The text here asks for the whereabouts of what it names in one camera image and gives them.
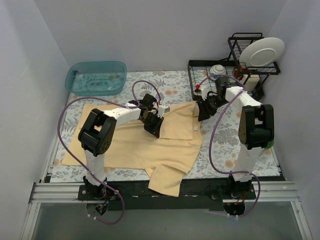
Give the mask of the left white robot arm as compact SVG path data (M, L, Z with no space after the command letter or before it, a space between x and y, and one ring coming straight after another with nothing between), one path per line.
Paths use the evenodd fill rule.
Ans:
M117 127L139 120L147 132L159 138L164 114L169 111L169 106L159 104L150 94L146 94L141 100L129 101L125 107L106 111L97 108L91 110L78 134L88 168L83 178L86 192L95 200L106 196L107 188L102 184L107 180L104 157Z

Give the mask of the pale yellow t shirt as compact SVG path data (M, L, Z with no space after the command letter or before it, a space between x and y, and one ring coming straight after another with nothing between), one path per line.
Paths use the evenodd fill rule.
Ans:
M198 114L194 101L171 105L159 137L144 130L139 120L117 127L104 166L143 169L150 178L150 190L178 197L182 178L191 170L203 142Z

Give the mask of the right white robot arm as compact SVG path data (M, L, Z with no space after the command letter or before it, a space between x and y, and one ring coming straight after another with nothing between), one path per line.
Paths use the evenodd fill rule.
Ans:
M224 104L233 105L240 111L238 138L240 152L236 164L228 173L226 190L230 198L237 199L251 190L252 175L256 161L265 149L273 146L274 108L270 104L261 104L253 99L242 87L224 87L211 95L207 87L197 85L201 94L197 101L199 107L198 121L209 119Z

